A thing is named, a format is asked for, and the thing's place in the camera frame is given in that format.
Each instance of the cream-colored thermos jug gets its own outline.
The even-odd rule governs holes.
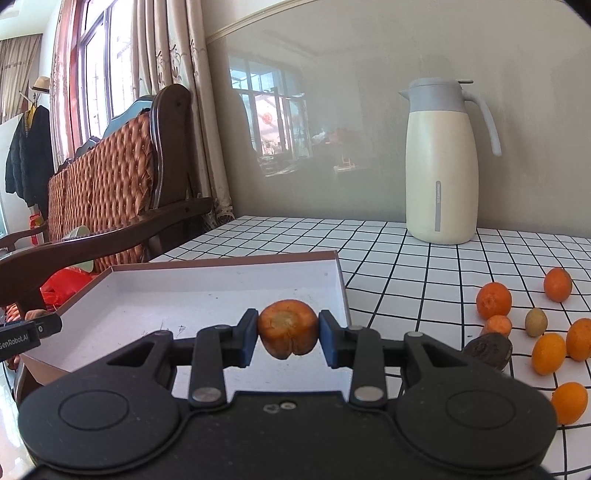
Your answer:
[[[501,144],[491,111],[462,89],[471,80],[423,78],[400,95],[410,101],[406,146],[406,212],[410,234],[425,242],[455,245],[470,240],[478,218],[478,157],[466,112],[477,104],[491,136]]]

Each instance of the glossy gray wall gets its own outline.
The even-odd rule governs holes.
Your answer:
[[[475,81],[466,88],[487,101],[501,138],[495,158],[468,104],[479,224],[591,235],[591,28],[566,4],[317,0],[211,42],[209,58],[238,215],[403,221],[408,103],[397,92],[441,76]],[[236,58],[297,76],[309,136],[337,131],[333,141],[264,170],[232,88]]]

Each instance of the table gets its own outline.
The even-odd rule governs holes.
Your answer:
[[[403,223],[243,216],[154,261],[318,250],[338,250],[353,323],[383,338],[401,339],[419,330],[462,349],[482,329],[475,305],[479,288],[491,281],[505,284],[514,305],[509,314],[514,353],[505,372],[548,397],[568,381],[591,390],[589,361],[567,358],[552,376],[534,373],[535,339],[524,329],[525,315],[534,306],[546,312],[548,331],[564,336],[575,320],[591,317],[591,242],[584,238],[478,229],[468,243],[446,247],[413,238]],[[561,266],[574,288],[559,304],[544,295],[543,278]],[[387,368],[387,381],[390,397],[401,393],[399,369]],[[589,445],[591,406],[576,424],[559,428],[544,466],[560,479],[587,479]]]

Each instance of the curtain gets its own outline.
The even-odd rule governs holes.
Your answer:
[[[0,124],[21,113],[22,97],[31,74],[31,65],[41,45],[41,35],[0,41]]]
[[[191,91],[193,182],[199,195],[214,198],[215,217],[206,219],[209,227],[232,220],[201,0],[134,0],[131,51],[136,96],[155,95],[172,83]]]
[[[57,21],[56,39],[53,44],[53,64],[51,68],[50,113],[51,146],[57,167],[72,158],[75,145],[82,145],[80,131],[74,127],[70,105],[70,68],[74,41],[75,0],[62,0],[60,16]]]

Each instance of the ceiling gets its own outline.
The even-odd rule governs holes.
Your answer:
[[[60,0],[16,0],[0,15],[0,40],[43,33]]]

